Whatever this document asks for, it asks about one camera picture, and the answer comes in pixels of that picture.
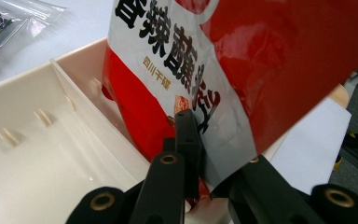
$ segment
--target clear plastic bag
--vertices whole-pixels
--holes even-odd
[[[0,0],[0,48],[20,29],[25,29],[25,37],[36,37],[64,10],[37,0]]]

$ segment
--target white paper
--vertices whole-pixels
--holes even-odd
[[[333,171],[351,114],[330,98],[299,121],[270,161],[292,187],[310,194]]]

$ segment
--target snack bag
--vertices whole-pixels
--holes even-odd
[[[357,67],[357,1],[117,0],[103,84],[149,160],[191,108],[213,189]]]

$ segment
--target plastic packaging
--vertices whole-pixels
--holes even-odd
[[[358,67],[351,0],[118,0],[110,28],[104,85],[138,149],[161,151],[185,98],[212,188]]]
[[[37,0],[0,0],[0,48],[2,48],[20,29],[25,40],[39,35],[46,27],[55,22],[65,10]]]

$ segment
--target white table surface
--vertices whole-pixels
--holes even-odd
[[[26,46],[17,44],[15,38],[4,45],[0,51],[0,81],[107,36],[113,0],[44,2],[66,10]]]

